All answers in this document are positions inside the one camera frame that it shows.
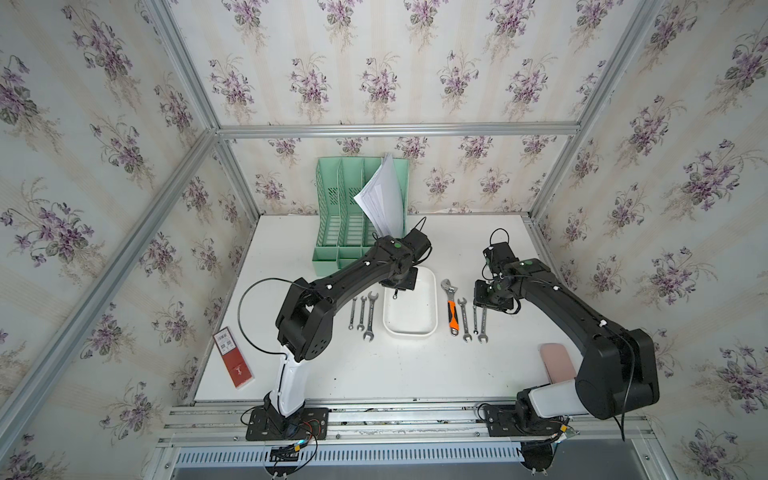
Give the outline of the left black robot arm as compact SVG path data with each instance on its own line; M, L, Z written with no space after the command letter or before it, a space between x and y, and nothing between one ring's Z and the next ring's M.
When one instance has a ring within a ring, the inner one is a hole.
M402 238L378 238L361 258L333 274L293 281L276 319L283 360L276 387L265 398L267 410L289 418L303 409L305 365L330 345L337 312L375 284L394 291L414 289L417 266L431 249L427 235L413 228Z

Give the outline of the large silver wrench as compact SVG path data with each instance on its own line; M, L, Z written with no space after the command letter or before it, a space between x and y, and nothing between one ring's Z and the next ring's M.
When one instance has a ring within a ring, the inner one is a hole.
M368 318L366 323L366 329L363 333L363 340L366 342L372 342L375 337L375 334L373 332L373 323L374 323L374 316L375 316L375 304L378 298L379 298L379 294L377 292L370 292L368 294L368 303L369 303Z

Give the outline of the white plastic storage box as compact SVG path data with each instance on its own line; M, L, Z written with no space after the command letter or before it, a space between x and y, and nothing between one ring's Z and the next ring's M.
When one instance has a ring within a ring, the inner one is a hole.
M437 281L434 273L418 267L413 290L387 293L383 305L383 326L394 338L422 340L438 326Z

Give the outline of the orange handled adjustable wrench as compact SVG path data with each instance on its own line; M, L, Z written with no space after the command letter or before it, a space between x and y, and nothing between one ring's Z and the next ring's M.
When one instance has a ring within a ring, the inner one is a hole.
M441 288L445 292L446 298L447 298L448 324L450 328L450 333L452 336L457 336L460 332L460 326L458 322L456 302L455 302L455 293L457 291L457 288L451 284L449 279L443 279L441 281Z

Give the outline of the small silver wrench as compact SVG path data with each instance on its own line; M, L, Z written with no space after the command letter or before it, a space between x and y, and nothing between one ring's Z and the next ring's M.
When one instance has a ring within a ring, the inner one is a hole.
M362 296L360 298L360 313L359 313L359 318L358 318L358 324L356 326L356 329L358 331L364 331L365 330L364 321L365 321L366 302L367 302L367 298L365 296Z

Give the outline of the silver wrench pair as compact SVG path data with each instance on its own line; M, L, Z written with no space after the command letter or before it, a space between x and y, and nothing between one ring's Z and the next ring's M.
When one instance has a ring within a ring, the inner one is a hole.
M486 329L487 329L487 309L483 308L481 313L480 333L478 334L478 341L481 344L488 343L488 336L487 336Z

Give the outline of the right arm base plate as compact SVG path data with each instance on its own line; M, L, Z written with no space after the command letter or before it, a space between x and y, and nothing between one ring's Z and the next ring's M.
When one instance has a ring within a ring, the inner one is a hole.
M569 423L567 417L540 417L525 403L482 403L477 413L491 437L557 437Z

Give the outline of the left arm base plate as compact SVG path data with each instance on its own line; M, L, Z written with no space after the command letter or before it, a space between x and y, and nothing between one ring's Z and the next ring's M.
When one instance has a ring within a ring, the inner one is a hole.
M273 440L325 440L330 410L327 408L300 408L289 417L282 417L277 410L258 406L249 413L246 423L247 441Z

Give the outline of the silver combination wrench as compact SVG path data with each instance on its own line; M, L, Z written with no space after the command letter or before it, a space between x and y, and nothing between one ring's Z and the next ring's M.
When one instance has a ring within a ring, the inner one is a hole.
M468 325L468 316L467 316L467 300L465 298L460 298L458 300L458 305L461 313L461 321L462 321L462 339L469 343L473 340L473 336L470 332L469 325Z

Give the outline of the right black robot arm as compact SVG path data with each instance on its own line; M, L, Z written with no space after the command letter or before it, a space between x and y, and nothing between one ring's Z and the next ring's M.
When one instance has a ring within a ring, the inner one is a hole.
M519 259L507 243L483 251L489 280L475 282L474 304L515 315L527 301L546 314L576 345L582 361L569 393L549 385L522 394L540 417L588 413L605 420L660 399L654 342L589 306L537 258Z

